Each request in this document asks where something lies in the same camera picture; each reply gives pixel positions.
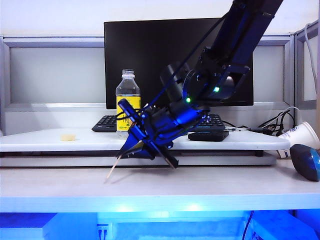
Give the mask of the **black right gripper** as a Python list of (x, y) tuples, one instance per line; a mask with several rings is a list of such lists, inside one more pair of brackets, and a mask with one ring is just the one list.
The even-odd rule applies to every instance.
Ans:
[(140, 114), (126, 100), (121, 99), (118, 106), (132, 121), (132, 125), (126, 134), (126, 141), (116, 154), (116, 159), (148, 159), (154, 160), (161, 156), (168, 165), (175, 169), (179, 161), (169, 153), (173, 147), (174, 137), (170, 134), (177, 134), (179, 128), (169, 118), (164, 108), (154, 112), (152, 108)]

